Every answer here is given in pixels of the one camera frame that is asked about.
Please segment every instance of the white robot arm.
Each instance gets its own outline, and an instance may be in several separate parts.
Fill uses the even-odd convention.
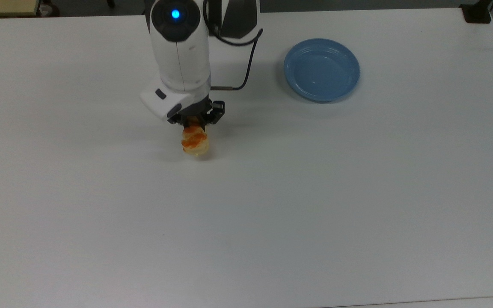
[[[227,41],[221,35],[243,37],[256,26],[259,1],[147,0],[146,4],[150,2],[153,5],[146,6],[149,9],[146,19],[158,71],[140,94],[142,102],[157,117],[170,123],[188,126],[187,118],[192,116],[203,127],[216,123],[224,113],[224,104],[212,102],[208,96],[211,90],[209,34],[224,42]],[[244,44],[228,43],[255,44],[260,34],[261,31],[255,40]]]

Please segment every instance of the plastic plate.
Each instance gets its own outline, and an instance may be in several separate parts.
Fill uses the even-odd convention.
[[[359,61],[344,45],[324,38],[302,41],[284,59],[288,84],[301,96],[331,102],[348,95],[360,77]]]

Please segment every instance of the table surface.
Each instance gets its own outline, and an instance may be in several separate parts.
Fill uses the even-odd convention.
[[[0,307],[317,308],[493,296],[493,23],[459,9],[262,14],[211,152],[139,101],[142,16],[0,20]],[[358,87],[286,84],[299,41]],[[214,85],[249,48],[211,41]]]
[[[0,16],[34,16],[39,0],[0,0]]]

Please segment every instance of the floor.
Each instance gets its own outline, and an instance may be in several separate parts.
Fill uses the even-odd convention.
[[[139,15],[143,0],[115,0],[110,8],[106,0],[52,0],[61,16]],[[457,8],[476,0],[260,0],[262,12],[294,12],[317,10],[364,10],[400,8]]]

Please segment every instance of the food item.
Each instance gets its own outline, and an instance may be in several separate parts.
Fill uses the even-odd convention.
[[[199,123],[190,121],[190,126],[184,127],[182,150],[194,156],[205,154],[209,150],[207,133],[200,127]]]

